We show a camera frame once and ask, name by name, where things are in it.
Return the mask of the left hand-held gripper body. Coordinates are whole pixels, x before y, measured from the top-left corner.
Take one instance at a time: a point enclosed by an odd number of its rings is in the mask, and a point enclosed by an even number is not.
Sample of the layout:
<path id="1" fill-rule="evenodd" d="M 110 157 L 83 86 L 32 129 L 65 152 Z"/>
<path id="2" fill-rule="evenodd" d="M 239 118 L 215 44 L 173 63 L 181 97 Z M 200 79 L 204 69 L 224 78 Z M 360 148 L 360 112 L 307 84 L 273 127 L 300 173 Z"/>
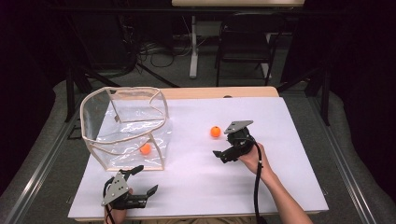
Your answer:
<path id="1" fill-rule="evenodd" d="M 101 202 L 103 207 L 110 205 L 113 209 L 135 209 L 145 208 L 146 204 L 145 195 L 133 195 L 130 192 L 127 180 L 120 170 L 105 183 Z"/>

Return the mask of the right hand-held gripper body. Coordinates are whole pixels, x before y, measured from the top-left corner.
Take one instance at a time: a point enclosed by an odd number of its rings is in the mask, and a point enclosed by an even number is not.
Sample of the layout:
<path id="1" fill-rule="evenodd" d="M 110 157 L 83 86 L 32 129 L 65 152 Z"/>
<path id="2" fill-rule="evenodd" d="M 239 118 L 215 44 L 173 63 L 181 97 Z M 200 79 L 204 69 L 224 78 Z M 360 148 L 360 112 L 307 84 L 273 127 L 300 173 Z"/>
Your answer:
<path id="1" fill-rule="evenodd" d="M 232 121 L 224 132 L 227 135 L 227 141 L 240 156 L 248 154 L 256 145 L 254 137 L 248 130 L 248 125 L 252 123 L 252 120 Z"/>

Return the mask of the clear plastic bag beige trim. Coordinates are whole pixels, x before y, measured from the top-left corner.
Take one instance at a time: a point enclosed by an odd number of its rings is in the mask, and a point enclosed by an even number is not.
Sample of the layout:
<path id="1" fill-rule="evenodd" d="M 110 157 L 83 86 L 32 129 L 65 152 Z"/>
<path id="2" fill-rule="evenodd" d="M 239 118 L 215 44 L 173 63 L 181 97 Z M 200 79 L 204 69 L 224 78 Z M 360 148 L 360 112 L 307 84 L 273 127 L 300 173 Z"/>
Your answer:
<path id="1" fill-rule="evenodd" d="M 80 123 L 87 149 L 105 170 L 164 168 L 172 122 L 161 90 L 104 87 L 82 101 Z M 151 152 L 142 155 L 146 143 Z"/>

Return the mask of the person's right hand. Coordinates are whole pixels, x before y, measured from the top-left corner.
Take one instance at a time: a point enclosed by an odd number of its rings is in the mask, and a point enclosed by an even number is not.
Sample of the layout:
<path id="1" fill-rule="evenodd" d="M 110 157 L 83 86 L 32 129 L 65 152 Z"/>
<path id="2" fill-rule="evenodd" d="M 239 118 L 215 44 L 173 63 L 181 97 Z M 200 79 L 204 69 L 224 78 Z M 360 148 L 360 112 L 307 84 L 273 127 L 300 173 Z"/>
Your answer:
<path id="1" fill-rule="evenodd" d="M 261 169 L 260 179 L 265 182 L 269 172 L 271 171 L 271 167 L 267 160 L 264 147 L 262 144 L 258 143 L 254 146 L 251 151 L 246 154 L 242 155 L 238 158 L 242 163 L 246 165 L 246 167 L 251 171 L 253 174 L 257 174 L 259 168 Z"/>

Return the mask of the person's left hand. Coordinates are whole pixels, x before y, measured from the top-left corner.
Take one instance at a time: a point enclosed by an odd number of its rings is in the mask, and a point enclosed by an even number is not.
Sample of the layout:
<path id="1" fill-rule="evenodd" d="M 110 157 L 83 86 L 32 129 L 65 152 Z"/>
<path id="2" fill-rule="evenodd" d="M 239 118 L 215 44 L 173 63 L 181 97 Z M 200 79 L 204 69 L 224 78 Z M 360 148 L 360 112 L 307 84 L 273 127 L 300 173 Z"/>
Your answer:
<path id="1" fill-rule="evenodd" d="M 110 205 L 106 205 L 104 224 L 122 224 L 126 215 L 126 210 L 113 209 Z"/>

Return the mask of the black metal stand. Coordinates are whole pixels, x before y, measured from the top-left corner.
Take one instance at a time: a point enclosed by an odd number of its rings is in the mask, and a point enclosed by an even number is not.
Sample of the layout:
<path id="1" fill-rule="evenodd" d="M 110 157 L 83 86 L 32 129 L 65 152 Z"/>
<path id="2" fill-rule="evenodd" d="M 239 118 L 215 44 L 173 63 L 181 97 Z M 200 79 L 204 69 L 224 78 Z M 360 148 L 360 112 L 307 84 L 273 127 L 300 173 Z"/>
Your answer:
<path id="1" fill-rule="evenodd" d="M 309 79 L 307 86 L 304 89 L 304 94 L 308 97 L 315 97 L 318 95 L 318 91 L 321 91 L 320 95 L 320 110 L 319 114 L 322 118 L 323 122 L 329 126 L 329 98 L 330 98 L 330 83 L 331 83 L 331 74 L 326 68 L 317 67 L 311 69 L 309 72 L 300 75 L 293 79 L 292 81 L 288 81 L 281 86 L 277 87 L 276 90 L 278 92 L 286 91 L 292 86 L 300 83 L 305 79 Z"/>
<path id="2" fill-rule="evenodd" d="M 103 77 L 83 65 L 71 66 L 66 72 L 66 122 L 68 122 L 76 112 L 75 88 L 78 88 L 83 93 L 90 93 L 92 91 L 89 78 L 101 80 Z"/>

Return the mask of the black chair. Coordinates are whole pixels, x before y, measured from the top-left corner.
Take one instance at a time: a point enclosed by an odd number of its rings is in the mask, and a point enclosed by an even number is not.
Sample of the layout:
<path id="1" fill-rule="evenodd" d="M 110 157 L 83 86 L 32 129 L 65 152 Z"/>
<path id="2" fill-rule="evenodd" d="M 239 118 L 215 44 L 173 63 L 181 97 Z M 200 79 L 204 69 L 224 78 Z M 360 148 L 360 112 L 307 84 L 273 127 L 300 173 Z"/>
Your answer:
<path id="1" fill-rule="evenodd" d="M 269 82 L 277 42 L 286 27 L 286 19 L 278 13 L 237 12 L 227 16 L 219 28 L 219 45 L 216 54 L 216 85 L 220 80 L 222 63 L 255 63 L 267 65 L 263 76 Z"/>

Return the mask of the desk with white legs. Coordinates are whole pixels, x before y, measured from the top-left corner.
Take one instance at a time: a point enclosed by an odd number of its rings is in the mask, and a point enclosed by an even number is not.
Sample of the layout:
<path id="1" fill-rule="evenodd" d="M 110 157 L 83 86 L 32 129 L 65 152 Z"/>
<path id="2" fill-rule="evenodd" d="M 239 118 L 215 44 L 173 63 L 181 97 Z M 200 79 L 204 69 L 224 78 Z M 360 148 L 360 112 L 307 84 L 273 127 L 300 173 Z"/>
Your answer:
<path id="1" fill-rule="evenodd" d="M 172 0 L 173 7 L 302 7 L 305 0 Z M 195 16 L 191 17 L 191 67 L 190 78 L 197 77 L 198 45 L 197 36 L 211 36 L 217 33 L 219 23 L 211 21 L 208 24 L 198 22 Z"/>

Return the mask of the aluminium rail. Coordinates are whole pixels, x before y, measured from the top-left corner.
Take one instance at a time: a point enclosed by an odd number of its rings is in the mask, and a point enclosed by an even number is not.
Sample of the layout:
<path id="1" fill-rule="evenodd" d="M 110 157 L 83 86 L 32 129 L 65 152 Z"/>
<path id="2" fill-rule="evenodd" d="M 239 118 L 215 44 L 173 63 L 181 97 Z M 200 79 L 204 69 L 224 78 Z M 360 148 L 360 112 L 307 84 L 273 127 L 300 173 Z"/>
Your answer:
<path id="1" fill-rule="evenodd" d="M 40 135 L 0 196 L 0 224 L 15 224 L 43 186 L 74 123 L 65 122 L 64 112 L 53 110 Z"/>
<path id="2" fill-rule="evenodd" d="M 327 126 L 323 121 L 323 118 L 319 112 L 320 105 L 318 100 L 315 97 L 308 97 L 308 102 L 311 108 L 314 110 L 314 114 L 318 123 L 321 127 L 321 130 L 325 133 L 326 138 L 331 146 L 330 152 L 332 155 L 332 159 L 334 160 L 338 172 L 343 179 L 344 185 L 348 192 L 349 198 L 354 204 L 355 210 L 357 211 L 362 224 L 377 224 L 375 217 L 366 202 L 365 197 L 361 191 L 360 186 L 354 175 L 351 172 L 349 165 L 347 164 L 346 157 L 340 148 L 336 137 L 332 131 L 330 126 Z"/>

